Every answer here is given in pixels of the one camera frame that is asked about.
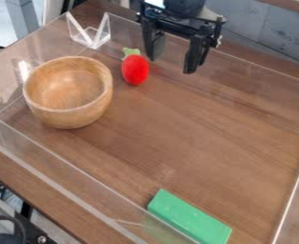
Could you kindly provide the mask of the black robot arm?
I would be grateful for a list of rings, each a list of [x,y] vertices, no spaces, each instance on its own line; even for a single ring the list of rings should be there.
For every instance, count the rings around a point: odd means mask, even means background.
[[[138,0],[137,22],[142,29],[146,56],[154,61],[165,50],[166,34],[189,40],[182,72],[204,64],[210,48],[221,45],[226,18],[205,6],[205,0]]]

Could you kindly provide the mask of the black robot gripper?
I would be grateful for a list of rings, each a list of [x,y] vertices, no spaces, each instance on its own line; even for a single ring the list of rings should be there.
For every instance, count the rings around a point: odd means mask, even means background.
[[[189,37],[197,31],[206,31],[218,37],[226,18],[206,7],[205,1],[140,1],[138,21],[142,25],[142,39],[146,56],[154,61],[165,48],[165,32]],[[204,63],[210,48],[210,39],[196,34],[189,39],[182,72],[190,74]]]

